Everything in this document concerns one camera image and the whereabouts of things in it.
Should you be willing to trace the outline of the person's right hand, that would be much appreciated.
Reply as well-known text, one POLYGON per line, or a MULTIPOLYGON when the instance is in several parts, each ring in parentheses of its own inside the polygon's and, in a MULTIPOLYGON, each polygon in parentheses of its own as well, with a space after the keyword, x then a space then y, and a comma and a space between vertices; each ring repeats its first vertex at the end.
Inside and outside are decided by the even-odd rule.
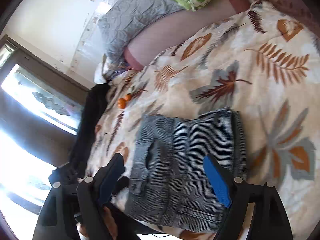
MULTIPOLYGON (((112 239, 116 240, 117 236, 118 236, 118 228, 117 228, 117 225, 115 223, 114 218, 112 217, 110 209, 106 206, 104 207, 104 211, 103 211, 103 220, 104 220, 104 223, 105 223, 107 229, 109 230, 109 232, 111 234, 112 239)), ((78 230, 80 239, 89 240, 89 236, 88 236, 86 227, 83 224, 78 223, 77 230, 78 230)))

